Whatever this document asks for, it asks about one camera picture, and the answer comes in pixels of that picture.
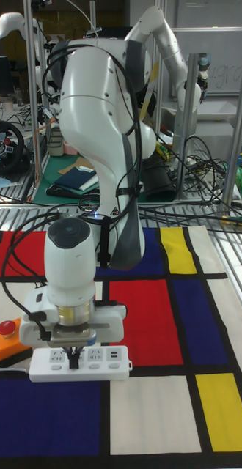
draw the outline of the white power strip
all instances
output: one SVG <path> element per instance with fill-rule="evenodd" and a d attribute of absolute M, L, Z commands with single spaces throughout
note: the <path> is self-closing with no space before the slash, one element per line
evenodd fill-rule
<path fill-rule="evenodd" d="M 69 369 L 69 360 L 62 348 L 36 349 L 29 368 L 34 383 L 47 381 L 127 380 L 132 362 L 125 346 L 85 347 L 79 369 Z"/>

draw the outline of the steering wheel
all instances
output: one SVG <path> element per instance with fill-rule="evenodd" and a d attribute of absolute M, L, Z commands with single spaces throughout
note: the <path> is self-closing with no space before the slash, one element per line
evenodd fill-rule
<path fill-rule="evenodd" d="M 0 120 L 0 174 L 15 169 L 22 157 L 23 147 L 24 139 L 16 126 Z"/>

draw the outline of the orange button base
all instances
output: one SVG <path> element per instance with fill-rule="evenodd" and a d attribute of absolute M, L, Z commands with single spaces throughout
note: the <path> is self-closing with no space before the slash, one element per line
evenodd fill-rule
<path fill-rule="evenodd" d="M 23 352 L 24 350 L 31 349 L 30 346 L 22 345 L 19 342 L 19 327 L 21 323 L 21 318 L 13 320 L 15 323 L 15 332 L 11 337 L 5 338 L 0 334 L 0 361 L 5 358 L 9 358 L 12 355 L 17 355 L 18 353 Z"/>

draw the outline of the red button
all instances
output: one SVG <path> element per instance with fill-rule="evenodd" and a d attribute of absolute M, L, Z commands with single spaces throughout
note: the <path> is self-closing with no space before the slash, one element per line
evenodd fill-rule
<path fill-rule="evenodd" d="M 0 334 L 2 336 L 8 337 L 13 335 L 15 332 L 15 322 L 14 321 L 4 321 L 0 324 Z"/>

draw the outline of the cardboard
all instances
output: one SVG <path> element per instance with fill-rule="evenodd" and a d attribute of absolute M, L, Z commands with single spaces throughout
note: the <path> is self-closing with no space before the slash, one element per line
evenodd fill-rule
<path fill-rule="evenodd" d="M 66 174 L 72 168 L 79 168 L 80 166 L 86 166 L 87 168 L 93 169 L 93 165 L 86 158 L 83 158 L 82 156 L 79 156 L 74 164 L 71 164 L 67 168 L 60 169 L 58 171 L 58 173 L 59 174 Z"/>

